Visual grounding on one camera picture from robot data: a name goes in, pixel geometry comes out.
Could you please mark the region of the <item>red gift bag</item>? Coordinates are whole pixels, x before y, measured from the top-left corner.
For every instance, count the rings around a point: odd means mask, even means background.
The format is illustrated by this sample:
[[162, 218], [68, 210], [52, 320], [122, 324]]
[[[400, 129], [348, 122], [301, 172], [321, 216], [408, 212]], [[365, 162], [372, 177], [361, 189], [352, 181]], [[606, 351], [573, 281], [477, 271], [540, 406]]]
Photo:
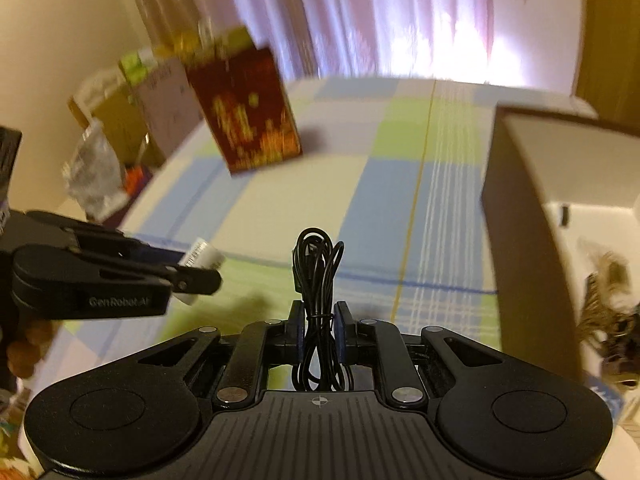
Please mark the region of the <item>red gift bag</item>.
[[230, 174], [303, 155], [276, 58], [246, 27], [214, 32], [202, 21], [175, 50]]

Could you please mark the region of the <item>wooden wardrobe panel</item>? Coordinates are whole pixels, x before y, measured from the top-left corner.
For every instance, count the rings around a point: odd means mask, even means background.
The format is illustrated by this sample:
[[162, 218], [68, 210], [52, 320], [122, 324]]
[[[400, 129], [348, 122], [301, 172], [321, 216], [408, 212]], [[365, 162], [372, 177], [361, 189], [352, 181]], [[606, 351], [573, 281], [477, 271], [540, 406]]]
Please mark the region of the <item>wooden wardrobe panel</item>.
[[639, 0], [584, 0], [574, 92], [601, 118], [639, 125]]

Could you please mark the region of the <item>small white bottle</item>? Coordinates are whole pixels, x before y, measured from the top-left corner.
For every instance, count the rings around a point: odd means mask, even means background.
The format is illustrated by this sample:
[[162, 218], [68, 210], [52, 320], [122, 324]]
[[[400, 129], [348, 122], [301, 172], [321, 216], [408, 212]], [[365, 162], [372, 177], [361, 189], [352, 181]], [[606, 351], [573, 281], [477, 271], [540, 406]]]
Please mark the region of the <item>small white bottle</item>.
[[180, 266], [218, 271], [224, 263], [224, 255], [202, 238], [194, 240], [190, 249], [179, 260]]

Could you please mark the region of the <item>gold metal hair clip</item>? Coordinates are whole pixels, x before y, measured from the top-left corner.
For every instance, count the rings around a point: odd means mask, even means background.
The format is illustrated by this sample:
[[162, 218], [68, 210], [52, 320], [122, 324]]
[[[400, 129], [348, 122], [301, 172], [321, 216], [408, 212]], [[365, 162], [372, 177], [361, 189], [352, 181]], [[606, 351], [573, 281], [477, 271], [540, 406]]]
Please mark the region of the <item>gold metal hair clip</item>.
[[578, 338], [605, 358], [637, 324], [629, 262], [613, 249], [583, 237], [577, 247], [591, 264], [577, 325]]

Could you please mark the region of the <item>pink sheer curtain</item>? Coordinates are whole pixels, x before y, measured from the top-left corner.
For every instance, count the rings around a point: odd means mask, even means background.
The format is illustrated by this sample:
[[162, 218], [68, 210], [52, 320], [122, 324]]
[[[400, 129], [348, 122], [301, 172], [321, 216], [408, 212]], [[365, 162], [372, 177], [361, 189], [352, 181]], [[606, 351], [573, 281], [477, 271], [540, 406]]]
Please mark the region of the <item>pink sheer curtain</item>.
[[492, 0], [134, 0], [155, 42], [245, 26], [285, 78], [393, 76], [483, 82]]

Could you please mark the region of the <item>crumpled silver plastic bag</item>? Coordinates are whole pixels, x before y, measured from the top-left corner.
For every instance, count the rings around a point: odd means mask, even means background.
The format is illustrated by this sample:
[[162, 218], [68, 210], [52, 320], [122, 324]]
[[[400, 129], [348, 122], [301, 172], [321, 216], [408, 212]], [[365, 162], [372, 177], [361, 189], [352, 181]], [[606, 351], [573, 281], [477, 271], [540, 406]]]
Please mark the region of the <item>crumpled silver plastic bag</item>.
[[97, 222], [111, 217], [129, 202], [125, 168], [103, 129], [103, 122], [92, 118], [62, 169], [67, 195]]

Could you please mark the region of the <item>brown white cardboard box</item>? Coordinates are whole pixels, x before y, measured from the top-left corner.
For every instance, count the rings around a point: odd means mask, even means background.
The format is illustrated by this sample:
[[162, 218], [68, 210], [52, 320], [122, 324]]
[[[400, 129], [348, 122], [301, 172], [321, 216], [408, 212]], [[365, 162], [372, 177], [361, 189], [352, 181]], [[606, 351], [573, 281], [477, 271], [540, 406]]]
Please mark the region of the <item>brown white cardboard box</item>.
[[583, 382], [616, 418], [639, 406], [600, 372], [578, 338], [591, 264], [583, 237], [629, 262], [639, 307], [639, 133], [607, 120], [501, 105], [490, 142], [482, 206], [506, 353]]

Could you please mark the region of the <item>brown velvet scrunchie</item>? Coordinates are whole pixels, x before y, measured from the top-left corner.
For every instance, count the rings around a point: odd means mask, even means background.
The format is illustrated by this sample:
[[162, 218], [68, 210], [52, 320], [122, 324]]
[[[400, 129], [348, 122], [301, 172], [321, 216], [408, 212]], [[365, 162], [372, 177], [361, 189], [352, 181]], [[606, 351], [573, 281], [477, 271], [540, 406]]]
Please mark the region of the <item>brown velvet scrunchie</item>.
[[639, 308], [602, 344], [601, 377], [622, 391], [639, 387]]

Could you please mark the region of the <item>checkered bed sheet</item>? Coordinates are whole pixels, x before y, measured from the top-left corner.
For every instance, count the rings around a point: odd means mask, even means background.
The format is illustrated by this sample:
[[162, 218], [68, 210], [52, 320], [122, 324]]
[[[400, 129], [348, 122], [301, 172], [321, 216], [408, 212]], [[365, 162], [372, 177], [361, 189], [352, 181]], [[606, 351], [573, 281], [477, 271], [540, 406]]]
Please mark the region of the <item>checkered bed sheet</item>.
[[35, 390], [204, 325], [225, 334], [285, 318], [303, 229], [345, 245], [334, 296], [404, 333], [441, 325], [498, 347], [497, 293], [480, 208], [498, 104], [592, 116], [576, 96], [427, 79], [304, 79], [288, 87], [304, 152], [232, 176], [206, 125], [166, 162], [122, 222], [184, 252], [224, 254], [221, 289], [160, 318], [64, 324]]

